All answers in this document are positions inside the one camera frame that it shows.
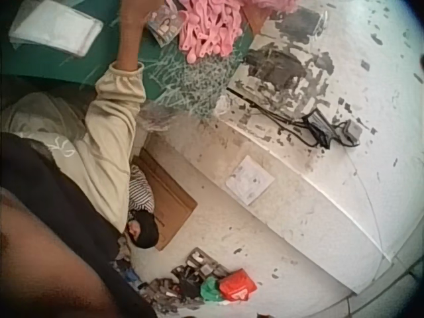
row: green plastic bag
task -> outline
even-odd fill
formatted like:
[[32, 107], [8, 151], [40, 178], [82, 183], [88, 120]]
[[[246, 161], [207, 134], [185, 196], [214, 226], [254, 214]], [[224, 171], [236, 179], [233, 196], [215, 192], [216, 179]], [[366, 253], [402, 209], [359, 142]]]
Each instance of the green plastic bag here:
[[200, 295], [205, 301], [223, 301], [218, 287], [218, 280], [210, 276], [206, 278], [200, 287]]

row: pink item pile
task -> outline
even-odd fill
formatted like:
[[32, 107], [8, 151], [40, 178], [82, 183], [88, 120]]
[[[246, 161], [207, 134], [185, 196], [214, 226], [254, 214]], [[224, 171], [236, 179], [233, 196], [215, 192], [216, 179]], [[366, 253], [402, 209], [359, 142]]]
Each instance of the pink item pile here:
[[206, 54], [229, 56], [243, 33], [239, 0], [179, 0], [188, 20], [180, 33], [180, 50], [193, 64]]
[[260, 8], [270, 8], [277, 11], [293, 13], [297, 9], [298, 0], [244, 0], [245, 3], [257, 5]]

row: black hair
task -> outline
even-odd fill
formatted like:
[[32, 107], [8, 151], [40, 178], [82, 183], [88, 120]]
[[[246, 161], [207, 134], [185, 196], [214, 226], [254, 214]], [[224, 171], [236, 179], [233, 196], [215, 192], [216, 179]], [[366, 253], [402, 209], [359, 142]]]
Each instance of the black hair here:
[[135, 240], [133, 235], [129, 233], [130, 239], [135, 246], [139, 248], [151, 248], [158, 244], [159, 230], [158, 225], [154, 221], [154, 215], [146, 210], [133, 211], [133, 221], [137, 221], [140, 225], [140, 234]]

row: green object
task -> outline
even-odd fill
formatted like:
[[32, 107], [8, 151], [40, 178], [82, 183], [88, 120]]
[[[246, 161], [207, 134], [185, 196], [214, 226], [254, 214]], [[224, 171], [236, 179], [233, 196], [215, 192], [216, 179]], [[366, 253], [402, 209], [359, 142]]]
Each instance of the green object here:
[[218, 302], [224, 300], [219, 291], [218, 280], [213, 276], [206, 278], [203, 282], [200, 287], [200, 295], [205, 301]]
[[[100, 35], [83, 58], [74, 58], [68, 53], [43, 45], [23, 44], [15, 50], [7, 34], [2, 34], [2, 74], [70, 81], [82, 86], [94, 85], [117, 57], [119, 23], [114, 21], [118, 16], [119, 3], [119, 0], [86, 0], [74, 7], [103, 22]], [[20, 4], [20, 1], [8, 1], [4, 5], [6, 8], [2, 9], [0, 14], [2, 30], [9, 30]], [[236, 49], [244, 54], [247, 53], [253, 40], [250, 28], [246, 29], [248, 34], [236, 44]], [[152, 63], [158, 61], [161, 48], [147, 30], [144, 32], [141, 46], [139, 56], [141, 60], [149, 60]], [[157, 99], [163, 92], [159, 85], [148, 77], [153, 71], [154, 68], [149, 68], [143, 77], [147, 98], [151, 100]]]

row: white paper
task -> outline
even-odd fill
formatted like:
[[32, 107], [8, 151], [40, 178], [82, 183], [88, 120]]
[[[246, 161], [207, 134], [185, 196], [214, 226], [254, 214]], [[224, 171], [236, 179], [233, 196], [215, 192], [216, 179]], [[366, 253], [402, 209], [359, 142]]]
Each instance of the white paper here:
[[103, 23], [55, 1], [45, 0], [11, 29], [15, 42], [49, 45], [85, 56]]
[[245, 205], [250, 205], [274, 180], [263, 167], [246, 156], [225, 184]]

